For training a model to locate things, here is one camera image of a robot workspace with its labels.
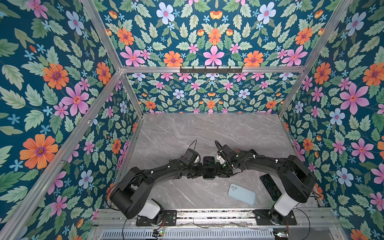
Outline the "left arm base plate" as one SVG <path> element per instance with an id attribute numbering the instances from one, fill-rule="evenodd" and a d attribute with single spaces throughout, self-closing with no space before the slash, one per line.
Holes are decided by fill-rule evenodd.
<path id="1" fill-rule="evenodd" d="M 177 221 L 177 214 L 178 212 L 176 210 L 162 210 L 155 216 L 154 219 L 138 216 L 136 221 L 136 226 L 138 227 L 161 227 L 161 226 L 174 227 Z"/>

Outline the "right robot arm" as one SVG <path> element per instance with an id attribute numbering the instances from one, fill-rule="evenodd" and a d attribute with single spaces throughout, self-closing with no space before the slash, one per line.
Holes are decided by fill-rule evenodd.
<path id="1" fill-rule="evenodd" d="M 289 214 L 298 204 L 304 204 L 314 193 L 316 177 L 295 155 L 286 158 L 272 158 L 259 155 L 255 150 L 233 150 L 228 145 L 215 141 L 218 149 L 215 175 L 231 178 L 244 171 L 257 171 L 280 179 L 283 192 L 275 200 L 268 214 L 260 217 L 278 225 L 286 222 Z"/>

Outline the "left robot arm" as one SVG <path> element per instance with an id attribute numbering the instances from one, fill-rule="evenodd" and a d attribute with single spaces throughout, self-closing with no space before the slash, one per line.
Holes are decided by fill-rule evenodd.
<path id="1" fill-rule="evenodd" d="M 163 166 L 147 170 L 133 167 L 115 185 L 110 201 L 127 219 L 140 216 L 158 224 L 163 218 L 164 208 L 157 201 L 149 199 L 152 189 L 166 181 L 202 176 L 203 165 L 200 160 L 195 150 L 187 149 L 183 156 L 169 160 Z"/>

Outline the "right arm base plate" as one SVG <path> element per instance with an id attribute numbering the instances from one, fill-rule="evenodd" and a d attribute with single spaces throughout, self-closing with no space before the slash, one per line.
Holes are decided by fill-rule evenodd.
<path id="1" fill-rule="evenodd" d="M 258 209 L 253 210 L 253 214 L 256 216 L 256 222 L 259 226 L 269 226 L 269 225 L 275 225 L 275 226 L 282 226 L 282 225 L 289 225 L 289 226 L 296 226 L 297 220 L 295 218 L 294 212 L 290 211 L 288 215 L 283 216 L 280 213 L 278 213 L 274 208 L 267 210 L 267 209 Z"/>

